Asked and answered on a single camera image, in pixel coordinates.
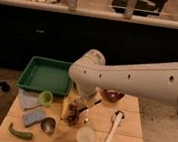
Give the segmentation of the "clear plastic gripper body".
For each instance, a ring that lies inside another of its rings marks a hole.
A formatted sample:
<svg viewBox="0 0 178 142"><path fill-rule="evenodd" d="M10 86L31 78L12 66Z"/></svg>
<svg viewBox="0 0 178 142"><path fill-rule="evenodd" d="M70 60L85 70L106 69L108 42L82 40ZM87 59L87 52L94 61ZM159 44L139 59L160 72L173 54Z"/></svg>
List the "clear plastic gripper body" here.
<svg viewBox="0 0 178 142"><path fill-rule="evenodd" d="M83 111L88 111L91 107L98 105L102 100L100 98L83 99L80 96L76 96L73 93L68 95L69 107L65 114L64 121L70 126L75 126L79 121L79 116Z"/></svg>

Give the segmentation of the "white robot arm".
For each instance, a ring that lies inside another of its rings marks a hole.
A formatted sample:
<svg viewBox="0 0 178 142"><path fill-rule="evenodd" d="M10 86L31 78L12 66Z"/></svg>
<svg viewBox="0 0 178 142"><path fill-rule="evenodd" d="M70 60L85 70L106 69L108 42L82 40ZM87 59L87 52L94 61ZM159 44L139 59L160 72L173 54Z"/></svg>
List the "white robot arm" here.
<svg viewBox="0 0 178 142"><path fill-rule="evenodd" d="M98 89L163 102L178 109L178 62L106 65L97 49L89 50L71 64L70 79L76 84L81 109L94 107Z"/></svg>

